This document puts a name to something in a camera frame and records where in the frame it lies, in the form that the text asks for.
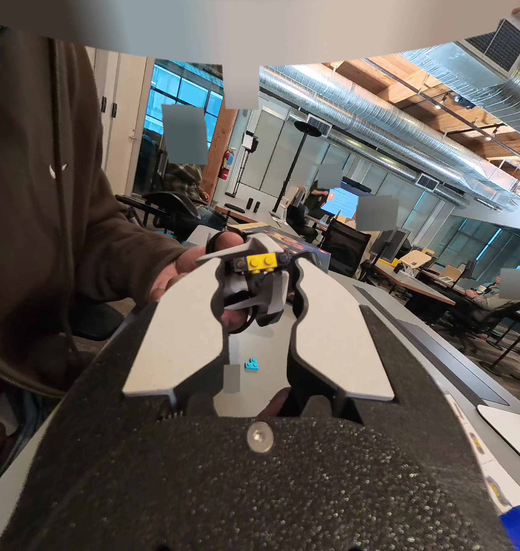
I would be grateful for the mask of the computer monitor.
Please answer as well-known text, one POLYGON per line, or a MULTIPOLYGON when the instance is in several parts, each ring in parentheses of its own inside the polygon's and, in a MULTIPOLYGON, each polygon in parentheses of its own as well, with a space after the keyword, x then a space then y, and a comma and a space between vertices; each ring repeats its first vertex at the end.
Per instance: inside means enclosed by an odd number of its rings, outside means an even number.
POLYGON ((343 188, 330 189, 321 209, 326 213, 353 218, 359 203, 359 196, 343 188))

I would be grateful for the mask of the person's left forearm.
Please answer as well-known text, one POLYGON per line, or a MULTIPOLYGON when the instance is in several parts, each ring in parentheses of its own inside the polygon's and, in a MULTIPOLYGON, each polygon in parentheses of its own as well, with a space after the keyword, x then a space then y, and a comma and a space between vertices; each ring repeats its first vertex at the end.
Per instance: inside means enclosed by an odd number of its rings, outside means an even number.
POLYGON ((186 252, 177 240, 132 224, 117 207, 75 209, 72 222, 80 231, 73 244, 75 293, 93 301, 148 304, 160 273, 186 252))

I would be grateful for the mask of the person's brown jacket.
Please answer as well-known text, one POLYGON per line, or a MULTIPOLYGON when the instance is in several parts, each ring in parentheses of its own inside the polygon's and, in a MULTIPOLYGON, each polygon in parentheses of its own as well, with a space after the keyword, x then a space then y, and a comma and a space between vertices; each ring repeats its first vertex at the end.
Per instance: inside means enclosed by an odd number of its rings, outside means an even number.
POLYGON ((0 26, 0 377, 61 396, 83 369, 69 328, 75 209, 121 205, 102 162, 87 53, 0 26))

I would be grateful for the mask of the black floor lamp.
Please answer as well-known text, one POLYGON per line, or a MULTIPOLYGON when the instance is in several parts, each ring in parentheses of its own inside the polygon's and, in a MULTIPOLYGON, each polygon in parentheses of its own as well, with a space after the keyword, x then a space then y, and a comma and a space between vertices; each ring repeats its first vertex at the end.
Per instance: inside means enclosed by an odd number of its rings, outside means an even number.
POLYGON ((293 173, 293 171, 296 167, 296 164, 298 162, 299 156, 302 152, 302 148, 304 147, 304 144, 305 144, 305 141, 306 141, 307 137, 308 136, 312 136, 312 137, 320 137, 321 136, 321 131, 319 130, 319 128, 309 124, 308 122, 295 121, 294 127, 302 133, 302 138, 301 138, 301 141, 300 141, 299 146, 297 148, 297 151, 295 153, 295 156, 292 160, 292 163, 290 165, 290 169, 288 170, 288 173, 286 175, 286 178, 284 180, 282 188, 280 190, 279 196, 277 197, 277 202, 275 203, 274 208, 271 211, 271 214, 275 218, 279 218, 278 210, 279 210, 280 203, 283 199, 283 196, 285 195, 286 189, 287 189, 288 184, 291 180, 292 173, 293 173))

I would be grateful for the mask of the red fire extinguisher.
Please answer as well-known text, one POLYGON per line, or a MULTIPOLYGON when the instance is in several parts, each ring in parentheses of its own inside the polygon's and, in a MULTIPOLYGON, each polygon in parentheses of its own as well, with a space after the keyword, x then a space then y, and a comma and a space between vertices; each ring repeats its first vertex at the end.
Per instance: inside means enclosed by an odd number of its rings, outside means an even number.
POLYGON ((228 148, 222 158, 222 164, 219 171, 219 179, 227 180, 229 176, 229 171, 233 164, 235 158, 236 148, 228 148))

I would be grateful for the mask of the background office desk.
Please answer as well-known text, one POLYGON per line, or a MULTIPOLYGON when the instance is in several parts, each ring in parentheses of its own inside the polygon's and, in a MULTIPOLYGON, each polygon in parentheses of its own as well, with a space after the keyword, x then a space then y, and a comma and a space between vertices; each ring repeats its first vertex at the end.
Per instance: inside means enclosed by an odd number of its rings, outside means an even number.
POLYGON ((394 272, 394 268, 391 265, 385 263, 379 264, 377 261, 372 267, 376 273, 389 280, 395 286, 400 286, 413 293, 423 295, 449 306, 454 306, 456 304, 455 301, 444 296, 442 293, 437 292, 425 283, 418 281, 414 277, 407 275, 405 272, 394 272))

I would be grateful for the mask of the white vent grille box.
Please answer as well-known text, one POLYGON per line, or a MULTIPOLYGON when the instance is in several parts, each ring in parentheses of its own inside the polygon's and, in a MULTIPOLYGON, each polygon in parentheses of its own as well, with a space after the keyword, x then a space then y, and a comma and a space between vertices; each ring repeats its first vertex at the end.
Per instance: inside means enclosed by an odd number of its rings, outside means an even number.
POLYGON ((456 42, 462 50, 502 79, 508 79, 520 63, 520 20, 499 21, 497 29, 456 42))

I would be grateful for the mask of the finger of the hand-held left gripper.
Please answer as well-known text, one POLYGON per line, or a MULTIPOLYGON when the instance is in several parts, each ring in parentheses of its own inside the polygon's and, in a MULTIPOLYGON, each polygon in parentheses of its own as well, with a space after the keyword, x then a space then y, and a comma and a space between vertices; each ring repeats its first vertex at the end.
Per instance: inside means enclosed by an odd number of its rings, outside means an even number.
POLYGON ((269 235, 249 236, 249 255, 260 255, 267 253, 284 253, 285 249, 270 238, 269 235))
POLYGON ((274 271, 268 274, 268 315, 274 315, 284 310, 287 300, 290 275, 287 271, 274 271))

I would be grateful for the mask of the silver ventilation duct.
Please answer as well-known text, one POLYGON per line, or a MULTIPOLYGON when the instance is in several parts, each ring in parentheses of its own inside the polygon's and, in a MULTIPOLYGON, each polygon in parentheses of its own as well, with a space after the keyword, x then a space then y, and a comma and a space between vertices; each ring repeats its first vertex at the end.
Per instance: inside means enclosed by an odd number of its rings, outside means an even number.
POLYGON ((520 206, 512 176, 325 65, 262 65, 259 79, 264 88, 333 126, 436 172, 458 188, 511 212, 520 206))
POLYGON ((456 42, 400 55, 520 134, 520 62, 504 80, 456 42))

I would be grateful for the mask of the yellow and brown brick assembly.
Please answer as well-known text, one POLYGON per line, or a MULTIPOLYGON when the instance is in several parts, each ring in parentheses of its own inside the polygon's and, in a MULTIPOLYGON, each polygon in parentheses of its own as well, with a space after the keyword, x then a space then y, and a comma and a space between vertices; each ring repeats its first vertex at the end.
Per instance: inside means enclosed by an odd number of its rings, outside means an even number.
POLYGON ((236 273, 270 273, 286 268, 290 261, 291 256, 286 252, 258 253, 234 259, 232 268, 236 273))

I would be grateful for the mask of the grey desk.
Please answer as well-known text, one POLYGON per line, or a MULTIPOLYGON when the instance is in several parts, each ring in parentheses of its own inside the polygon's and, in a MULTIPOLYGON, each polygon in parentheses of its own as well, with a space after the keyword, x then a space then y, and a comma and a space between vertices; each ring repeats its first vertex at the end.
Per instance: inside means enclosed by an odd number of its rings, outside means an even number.
MULTIPOLYGON (((421 327, 510 404, 509 406, 502 406, 496 403, 487 402, 486 406, 509 410, 520 414, 520 401, 515 396, 507 389, 503 388, 500 383, 492 380, 486 372, 478 368, 474 362, 454 348, 454 346, 448 343, 442 336, 438 335, 434 330, 422 323, 420 319, 409 313, 403 306, 399 305, 397 300, 393 297, 381 290, 376 290, 372 286, 355 282, 345 276, 334 273, 331 273, 331 276, 353 294, 360 304, 369 304, 375 309, 363 295, 359 293, 355 286, 365 289, 398 320, 410 322, 421 327)), ((465 396, 441 375, 420 351, 376 309, 375 313, 386 325, 387 333, 394 334, 400 342, 410 350, 412 355, 422 364, 423 368, 435 379, 435 381, 437 381, 441 389, 449 391, 457 400, 469 418, 474 417, 473 424, 476 426, 477 431, 483 435, 482 438, 484 442, 490 446, 495 445, 496 437, 491 434, 484 434, 485 428, 476 415, 476 406, 470 403, 465 396)), ((220 414, 233 417, 250 417, 262 410, 264 405, 268 402, 268 399, 270 399, 279 389, 287 386, 286 357, 290 341, 291 326, 294 319, 295 317, 292 314, 291 307, 287 306, 283 317, 277 324, 267 327, 258 327, 257 324, 254 323, 243 333, 230 336, 229 363, 242 365, 245 360, 252 356, 259 361, 259 372, 256 375, 241 375, 241 391, 239 393, 221 393, 215 397, 214 404, 220 414)), ((14 511, 40 441, 56 412, 56 410, 51 412, 50 416, 46 418, 42 426, 35 432, 26 446, 22 448, 20 454, 0 478, 0 536, 8 523, 9 517, 14 511)))

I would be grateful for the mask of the person's left hand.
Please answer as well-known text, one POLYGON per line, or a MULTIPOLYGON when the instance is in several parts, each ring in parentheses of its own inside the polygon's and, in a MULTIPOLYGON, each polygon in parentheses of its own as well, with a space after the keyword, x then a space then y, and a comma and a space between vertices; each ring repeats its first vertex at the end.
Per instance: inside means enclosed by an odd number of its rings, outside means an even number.
MULTIPOLYGON (((244 240, 233 232, 225 231, 217 234, 214 240, 214 250, 221 251, 244 244, 244 240)), ((166 291, 183 277, 194 271, 197 267, 197 259, 206 254, 206 246, 196 246, 187 249, 176 260, 161 270, 154 280, 148 294, 147 303, 160 300, 166 291)), ((229 332, 241 329, 248 320, 247 310, 225 310, 222 322, 229 332)))

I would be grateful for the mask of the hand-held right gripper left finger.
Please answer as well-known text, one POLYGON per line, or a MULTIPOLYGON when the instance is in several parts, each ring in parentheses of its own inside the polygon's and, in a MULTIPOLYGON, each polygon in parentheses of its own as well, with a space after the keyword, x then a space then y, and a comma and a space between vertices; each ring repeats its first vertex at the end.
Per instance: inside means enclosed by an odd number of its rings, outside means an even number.
POLYGON ((224 279, 223 261, 213 258, 164 293, 123 386, 125 396, 183 396, 185 383, 208 367, 223 385, 224 279))

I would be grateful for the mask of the beige cabinet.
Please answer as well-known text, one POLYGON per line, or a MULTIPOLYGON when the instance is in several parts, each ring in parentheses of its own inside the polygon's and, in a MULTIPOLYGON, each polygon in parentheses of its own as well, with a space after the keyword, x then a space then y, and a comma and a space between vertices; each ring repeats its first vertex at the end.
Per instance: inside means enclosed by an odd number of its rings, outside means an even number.
POLYGON ((86 47, 103 123, 102 167, 115 195, 134 185, 154 58, 86 47))

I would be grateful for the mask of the black mesh office chair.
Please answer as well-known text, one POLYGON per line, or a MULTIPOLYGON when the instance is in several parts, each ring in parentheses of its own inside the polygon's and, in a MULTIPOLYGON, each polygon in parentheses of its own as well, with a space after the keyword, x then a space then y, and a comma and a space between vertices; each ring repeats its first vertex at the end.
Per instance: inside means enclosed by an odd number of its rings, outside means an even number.
POLYGON ((370 234, 357 231, 333 218, 319 245, 321 250, 331 255, 329 270, 353 278, 362 263, 370 238, 370 234))

